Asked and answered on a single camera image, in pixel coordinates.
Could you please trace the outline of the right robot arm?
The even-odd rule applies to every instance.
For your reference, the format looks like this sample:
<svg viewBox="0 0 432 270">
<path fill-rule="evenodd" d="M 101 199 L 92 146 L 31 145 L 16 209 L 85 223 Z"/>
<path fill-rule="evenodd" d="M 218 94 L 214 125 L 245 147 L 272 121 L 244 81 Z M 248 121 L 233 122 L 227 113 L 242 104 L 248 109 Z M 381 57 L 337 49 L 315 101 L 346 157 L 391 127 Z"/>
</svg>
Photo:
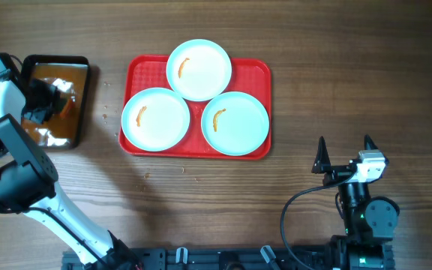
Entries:
<svg viewBox="0 0 432 270">
<path fill-rule="evenodd" d="M 323 174 L 322 186 L 338 189 L 339 212 L 346 229 L 325 245 L 326 269 L 390 270 L 395 268 L 392 246 L 400 208 L 384 196 L 371 196 L 369 184 L 382 178 L 389 159 L 366 135 L 364 149 L 347 165 L 332 165 L 321 137 L 311 170 Z"/>
</svg>

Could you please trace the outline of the white plate top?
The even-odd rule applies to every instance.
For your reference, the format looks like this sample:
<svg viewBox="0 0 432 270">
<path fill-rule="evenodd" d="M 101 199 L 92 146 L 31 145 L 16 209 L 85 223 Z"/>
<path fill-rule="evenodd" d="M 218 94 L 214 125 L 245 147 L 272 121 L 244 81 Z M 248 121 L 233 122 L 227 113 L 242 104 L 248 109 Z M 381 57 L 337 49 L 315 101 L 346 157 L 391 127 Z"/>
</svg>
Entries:
<svg viewBox="0 0 432 270">
<path fill-rule="evenodd" d="M 233 68 L 217 43 L 193 39 L 177 46 L 166 63 L 166 79 L 174 92 L 188 101 L 209 101 L 229 85 Z"/>
</svg>

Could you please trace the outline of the orange green sponge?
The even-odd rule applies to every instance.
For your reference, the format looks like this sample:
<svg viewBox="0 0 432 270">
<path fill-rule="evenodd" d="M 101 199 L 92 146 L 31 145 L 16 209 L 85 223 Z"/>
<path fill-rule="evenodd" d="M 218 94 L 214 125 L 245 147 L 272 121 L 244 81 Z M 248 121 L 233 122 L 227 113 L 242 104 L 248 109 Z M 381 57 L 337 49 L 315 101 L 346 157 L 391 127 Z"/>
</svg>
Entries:
<svg viewBox="0 0 432 270">
<path fill-rule="evenodd" d="M 61 109 L 61 112 L 59 113 L 59 117 L 61 119 L 65 119 L 70 115 L 71 110 L 74 108 L 74 101 L 72 98 L 68 98 L 67 102 Z"/>
</svg>

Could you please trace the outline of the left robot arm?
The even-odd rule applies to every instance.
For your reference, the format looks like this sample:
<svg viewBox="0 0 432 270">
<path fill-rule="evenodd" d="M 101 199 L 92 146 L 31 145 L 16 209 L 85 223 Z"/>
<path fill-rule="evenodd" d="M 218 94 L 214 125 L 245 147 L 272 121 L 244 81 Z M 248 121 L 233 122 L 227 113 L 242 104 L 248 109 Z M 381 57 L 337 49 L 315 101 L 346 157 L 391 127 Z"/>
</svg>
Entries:
<svg viewBox="0 0 432 270">
<path fill-rule="evenodd" d="M 26 96 L 0 82 L 0 215 L 23 214 L 58 236 L 84 269 L 141 269 L 137 255 L 62 190 L 53 162 L 22 129 Z"/>
</svg>

